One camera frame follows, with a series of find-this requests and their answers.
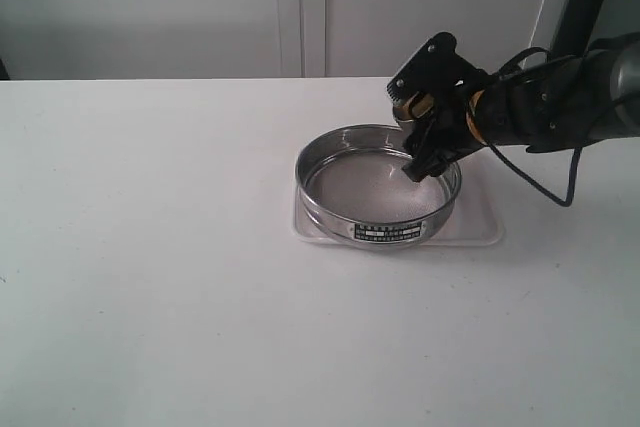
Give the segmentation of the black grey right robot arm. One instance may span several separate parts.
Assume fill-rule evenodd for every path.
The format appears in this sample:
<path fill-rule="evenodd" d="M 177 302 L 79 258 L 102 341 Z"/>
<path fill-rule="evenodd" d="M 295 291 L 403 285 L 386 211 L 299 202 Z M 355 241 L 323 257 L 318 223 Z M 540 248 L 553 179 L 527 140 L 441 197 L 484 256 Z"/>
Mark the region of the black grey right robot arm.
<path fill-rule="evenodd" d="M 493 73 L 456 52 L 449 32 L 430 38 L 387 84 L 416 182 L 489 146 L 529 153 L 587 147 L 639 134 L 639 35 L 597 39 L 581 55 L 532 67 L 528 48 Z"/>

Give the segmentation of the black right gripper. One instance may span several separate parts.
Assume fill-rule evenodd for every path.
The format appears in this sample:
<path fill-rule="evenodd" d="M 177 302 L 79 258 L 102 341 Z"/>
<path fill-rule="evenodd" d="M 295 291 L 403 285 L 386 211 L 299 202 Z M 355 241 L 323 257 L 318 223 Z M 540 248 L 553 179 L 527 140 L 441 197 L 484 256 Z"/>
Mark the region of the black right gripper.
<path fill-rule="evenodd" d="M 474 94 L 488 83 L 488 73 L 456 52 L 457 40 L 449 32 L 429 38 L 399 69 L 386 90 L 393 106 L 416 93 L 431 94 L 435 113 L 411 119 L 403 147 L 411 159 L 403 167 L 413 182 L 440 175 L 450 164 L 483 147 L 470 127 Z"/>

